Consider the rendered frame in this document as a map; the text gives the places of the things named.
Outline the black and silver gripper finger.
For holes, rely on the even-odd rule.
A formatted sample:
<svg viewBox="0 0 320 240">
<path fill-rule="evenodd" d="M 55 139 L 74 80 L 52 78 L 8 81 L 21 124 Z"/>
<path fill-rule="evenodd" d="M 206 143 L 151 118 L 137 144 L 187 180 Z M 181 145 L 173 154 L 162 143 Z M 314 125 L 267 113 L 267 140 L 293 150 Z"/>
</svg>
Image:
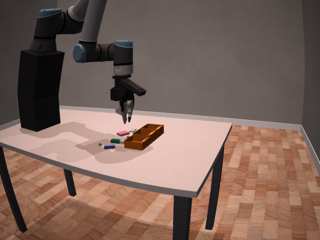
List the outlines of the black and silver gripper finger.
<svg viewBox="0 0 320 240">
<path fill-rule="evenodd" d="M 126 122 L 127 122 L 127 104 L 124 99 L 124 94 L 122 96 L 120 96 L 119 107 L 115 109 L 115 112 L 122 116 L 123 123 L 126 124 Z"/>
<path fill-rule="evenodd" d="M 135 103 L 134 93 L 133 93 L 133 98 L 131 99 L 131 101 L 127 100 L 127 102 L 125 102 L 125 103 L 127 104 L 126 113 L 128 114 L 128 122 L 130 123 L 131 118 L 132 118 L 134 103 Z"/>
</svg>

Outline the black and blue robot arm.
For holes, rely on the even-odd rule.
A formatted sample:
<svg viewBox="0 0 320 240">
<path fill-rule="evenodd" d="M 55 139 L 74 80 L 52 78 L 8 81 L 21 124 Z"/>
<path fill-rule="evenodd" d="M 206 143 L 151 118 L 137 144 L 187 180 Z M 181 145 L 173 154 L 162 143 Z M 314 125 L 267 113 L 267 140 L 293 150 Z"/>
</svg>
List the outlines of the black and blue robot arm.
<svg viewBox="0 0 320 240">
<path fill-rule="evenodd" d="M 66 12 L 62 12 L 60 8 L 41 9 L 29 52 L 56 53 L 56 35 L 81 33 L 79 43 L 73 49 L 73 59 L 77 63 L 113 61 L 114 75 L 133 74 L 133 42 L 131 40 L 97 44 L 106 3 L 107 0 L 78 0 Z M 146 93 L 144 88 L 128 78 L 123 79 L 120 84 L 139 97 Z"/>
</svg>

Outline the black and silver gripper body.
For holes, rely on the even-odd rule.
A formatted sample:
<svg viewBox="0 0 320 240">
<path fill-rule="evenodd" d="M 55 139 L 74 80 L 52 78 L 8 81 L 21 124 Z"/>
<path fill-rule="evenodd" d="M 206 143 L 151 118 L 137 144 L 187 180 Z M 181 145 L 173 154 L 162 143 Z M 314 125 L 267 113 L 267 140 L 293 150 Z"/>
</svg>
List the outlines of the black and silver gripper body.
<svg viewBox="0 0 320 240">
<path fill-rule="evenodd" d="M 131 101 L 131 99 L 134 96 L 134 93 L 121 84 L 121 81 L 123 79 L 127 79 L 130 77 L 131 77 L 131 74 L 112 76 L 112 79 L 115 80 L 115 83 L 114 83 L 114 87 L 110 89 L 110 100 L 119 101 L 121 96 L 123 96 L 125 102 L 127 102 L 127 100 Z"/>
</svg>

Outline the orange three-compartment bin rack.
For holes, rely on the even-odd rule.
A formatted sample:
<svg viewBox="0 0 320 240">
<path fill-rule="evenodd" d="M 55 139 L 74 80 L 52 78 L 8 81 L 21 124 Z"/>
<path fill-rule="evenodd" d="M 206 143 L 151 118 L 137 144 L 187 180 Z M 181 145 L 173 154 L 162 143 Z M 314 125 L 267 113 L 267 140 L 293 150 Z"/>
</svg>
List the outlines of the orange three-compartment bin rack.
<svg viewBox="0 0 320 240">
<path fill-rule="evenodd" d="M 146 124 L 124 140 L 124 148 L 143 151 L 164 133 L 164 125 Z"/>
</svg>

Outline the pink block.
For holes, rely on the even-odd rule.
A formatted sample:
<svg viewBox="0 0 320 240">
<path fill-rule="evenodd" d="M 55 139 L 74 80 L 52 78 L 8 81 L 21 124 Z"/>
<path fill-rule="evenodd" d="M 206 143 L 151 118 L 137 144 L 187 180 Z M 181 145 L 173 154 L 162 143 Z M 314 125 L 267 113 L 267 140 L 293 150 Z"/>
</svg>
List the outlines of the pink block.
<svg viewBox="0 0 320 240">
<path fill-rule="evenodd" d="M 128 132 L 128 131 L 121 131 L 121 132 L 117 132 L 116 133 L 118 136 L 126 136 L 126 135 L 129 135 L 130 134 L 130 132 Z"/>
</svg>

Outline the green and white eraser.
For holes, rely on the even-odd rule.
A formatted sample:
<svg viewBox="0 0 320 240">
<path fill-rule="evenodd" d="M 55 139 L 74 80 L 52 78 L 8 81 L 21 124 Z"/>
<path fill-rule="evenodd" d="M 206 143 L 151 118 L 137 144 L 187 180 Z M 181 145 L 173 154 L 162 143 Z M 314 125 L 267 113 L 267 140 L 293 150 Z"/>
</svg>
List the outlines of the green and white eraser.
<svg viewBox="0 0 320 240">
<path fill-rule="evenodd" d="M 114 144 L 124 144 L 124 140 L 125 139 L 111 139 L 110 143 L 114 143 Z"/>
</svg>

